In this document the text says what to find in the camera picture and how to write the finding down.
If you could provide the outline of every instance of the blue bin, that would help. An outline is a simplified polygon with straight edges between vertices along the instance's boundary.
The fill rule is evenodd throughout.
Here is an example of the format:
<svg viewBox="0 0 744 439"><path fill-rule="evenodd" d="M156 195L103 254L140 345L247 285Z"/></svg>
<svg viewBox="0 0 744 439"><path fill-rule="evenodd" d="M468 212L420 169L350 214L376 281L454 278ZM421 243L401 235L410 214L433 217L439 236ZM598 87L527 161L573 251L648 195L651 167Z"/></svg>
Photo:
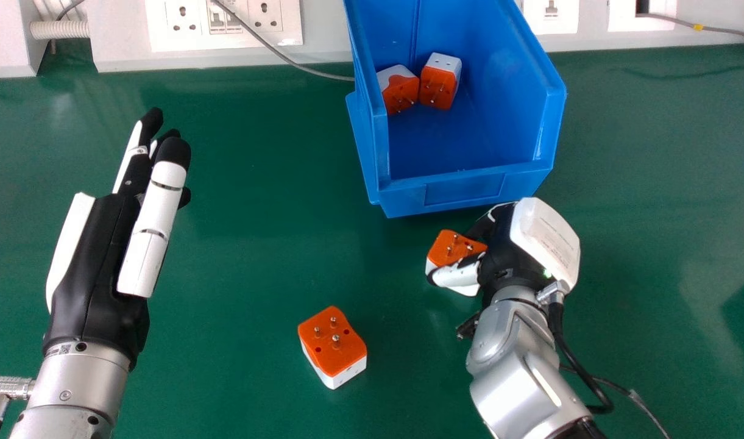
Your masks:
<svg viewBox="0 0 744 439"><path fill-rule="evenodd" d="M556 154L566 87L512 0L344 0L355 62L347 95L369 202L389 218L530 196ZM420 74L458 56L449 111L388 117L378 70Z"/></svg>

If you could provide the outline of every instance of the silver robotic arm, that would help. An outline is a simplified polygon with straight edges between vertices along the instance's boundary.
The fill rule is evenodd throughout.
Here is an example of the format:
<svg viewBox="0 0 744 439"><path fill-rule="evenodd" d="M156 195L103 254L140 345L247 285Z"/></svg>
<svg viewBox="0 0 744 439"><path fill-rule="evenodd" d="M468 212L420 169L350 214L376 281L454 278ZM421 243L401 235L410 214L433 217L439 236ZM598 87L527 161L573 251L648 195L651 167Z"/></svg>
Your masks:
<svg viewBox="0 0 744 439"><path fill-rule="evenodd" d="M176 130L155 139L162 125L160 109L147 112L112 193L71 203L46 281L41 370L35 380L0 377L0 428L10 401L28 401L11 438L111 437L149 331L146 299L177 209L190 201L190 146Z"/></svg>
<svg viewBox="0 0 744 439"><path fill-rule="evenodd" d="M604 437L592 412L612 403L602 393L603 405L590 409L559 374L561 312L580 259L572 228L544 202L524 198L494 206L466 235L447 236L428 254L427 278L464 295L483 293L483 310L458 337L472 337L469 391L492 436Z"/></svg>

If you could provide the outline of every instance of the black and white robotic hand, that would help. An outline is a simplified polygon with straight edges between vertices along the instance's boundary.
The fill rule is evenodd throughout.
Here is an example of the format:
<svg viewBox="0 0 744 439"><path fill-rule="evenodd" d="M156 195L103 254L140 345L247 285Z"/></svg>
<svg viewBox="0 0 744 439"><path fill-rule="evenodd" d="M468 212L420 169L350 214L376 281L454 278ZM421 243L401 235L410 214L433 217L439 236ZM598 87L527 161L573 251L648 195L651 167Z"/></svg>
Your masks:
<svg viewBox="0 0 744 439"><path fill-rule="evenodd" d="M46 280L49 328L35 380L0 377L0 430L11 400L28 401L11 438L108 439L149 330L147 298L163 266L191 150L163 112L136 123L111 194L76 194Z"/></svg>
<svg viewBox="0 0 744 439"><path fill-rule="evenodd" d="M592 414L613 403L570 352L561 328L579 263L575 231L539 198L494 206L463 235L444 230L428 253L432 284L483 295L483 308L458 337L472 337L469 391L494 437L605 437ZM557 346L602 405L584 405L561 377Z"/></svg>

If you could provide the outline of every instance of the white cable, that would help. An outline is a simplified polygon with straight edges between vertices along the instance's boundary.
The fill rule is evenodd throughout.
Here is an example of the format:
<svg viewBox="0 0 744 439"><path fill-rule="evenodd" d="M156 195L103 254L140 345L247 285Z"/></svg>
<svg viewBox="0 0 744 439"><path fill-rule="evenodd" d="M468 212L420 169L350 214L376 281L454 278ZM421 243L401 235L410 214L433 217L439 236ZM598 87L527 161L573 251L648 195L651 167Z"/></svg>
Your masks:
<svg viewBox="0 0 744 439"><path fill-rule="evenodd" d="M90 38L87 21L32 21L31 34L37 40Z"/></svg>

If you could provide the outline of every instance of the robotic arm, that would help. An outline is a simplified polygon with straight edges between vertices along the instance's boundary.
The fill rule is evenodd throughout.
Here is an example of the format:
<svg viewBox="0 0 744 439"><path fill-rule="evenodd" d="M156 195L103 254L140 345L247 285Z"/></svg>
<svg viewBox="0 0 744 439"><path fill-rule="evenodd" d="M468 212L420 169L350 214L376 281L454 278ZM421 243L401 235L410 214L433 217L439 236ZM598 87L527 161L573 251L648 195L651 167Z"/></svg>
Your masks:
<svg viewBox="0 0 744 439"><path fill-rule="evenodd" d="M564 298L578 280L579 262L578 236L538 198L494 206L466 236L443 230L428 253L432 284L483 294L483 310L458 328L458 337L473 337L469 391L494 437L605 437L592 414L613 404L561 334ZM603 405L585 406L561 377L556 345Z"/></svg>
<svg viewBox="0 0 744 439"><path fill-rule="evenodd" d="M107 439L149 330L152 296L185 186L191 150L176 130L155 139L163 112L136 123L112 193L76 194L46 281L49 328L35 380L0 377L0 428L28 401L10 437Z"/></svg>

